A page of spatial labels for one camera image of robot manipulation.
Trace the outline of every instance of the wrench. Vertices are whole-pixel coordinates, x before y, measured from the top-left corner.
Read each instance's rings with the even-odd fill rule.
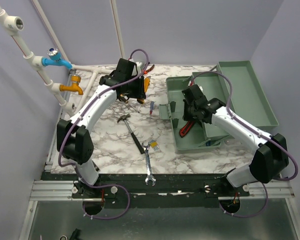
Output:
[[[149,148],[150,148],[150,143],[148,142],[148,145],[145,146],[142,143],[142,147],[144,149],[144,155],[145,155],[145,164],[146,164],[146,173],[147,176],[145,178],[145,184],[148,185],[149,180],[152,181],[152,186],[154,186],[156,184],[156,179],[155,177],[152,175],[152,170],[151,170],[151,165],[150,165],[150,157],[149,157]]]

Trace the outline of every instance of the gray floor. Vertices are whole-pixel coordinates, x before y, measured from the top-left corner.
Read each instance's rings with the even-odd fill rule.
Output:
[[[263,199],[241,201],[240,214],[255,213]],[[104,210],[116,215],[119,209]],[[257,217],[238,219],[218,208],[130,209],[116,220],[83,217],[82,205],[74,201],[39,202],[30,240],[59,240],[81,229],[81,240],[296,240],[284,199],[270,199],[267,210]]]

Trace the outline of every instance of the hammer head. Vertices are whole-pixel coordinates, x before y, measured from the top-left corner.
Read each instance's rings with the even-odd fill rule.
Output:
[[[116,122],[119,123],[121,120],[126,120],[127,118],[130,118],[130,113],[128,113],[127,115],[122,115]]]

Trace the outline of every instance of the toolbox latch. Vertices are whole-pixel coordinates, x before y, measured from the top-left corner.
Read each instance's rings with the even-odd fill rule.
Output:
[[[162,120],[168,120],[172,118],[172,113],[175,112],[176,102],[172,101],[168,104],[159,105],[159,116]]]

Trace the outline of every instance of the hammer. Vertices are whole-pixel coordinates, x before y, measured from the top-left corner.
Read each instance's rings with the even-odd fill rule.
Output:
[[[128,130],[129,130],[129,132],[130,132],[130,134],[131,134],[131,136],[132,136],[132,138],[133,138],[133,140],[134,140],[135,145],[138,147],[140,153],[141,153],[141,154],[144,154],[144,153],[145,153],[144,148],[141,146],[141,144],[140,144],[140,142],[138,141],[136,135],[135,135],[134,132],[131,130],[131,128],[130,128],[128,122],[127,122],[127,118],[130,118],[130,117],[131,117],[131,115],[130,115],[130,113],[128,113],[127,115],[123,115],[123,116],[119,117],[119,119],[118,119],[116,122],[119,123],[121,120],[124,121],[126,127],[128,128]]]

